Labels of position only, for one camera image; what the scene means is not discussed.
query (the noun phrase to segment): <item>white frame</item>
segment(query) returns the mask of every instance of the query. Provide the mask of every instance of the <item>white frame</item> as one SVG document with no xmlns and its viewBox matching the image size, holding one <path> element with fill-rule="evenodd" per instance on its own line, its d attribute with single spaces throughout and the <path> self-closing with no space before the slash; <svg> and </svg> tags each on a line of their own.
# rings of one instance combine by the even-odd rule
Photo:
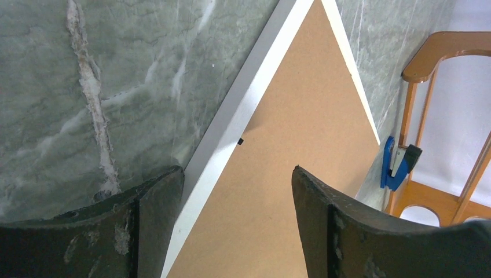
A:
<svg viewBox="0 0 491 278">
<path fill-rule="evenodd" d="M 162 277 L 167 277 L 313 2 L 280 0 L 203 136 L 185 169 L 185 204 L 174 226 Z M 322 3 L 380 144 L 336 2 L 322 0 Z"/>
</svg>

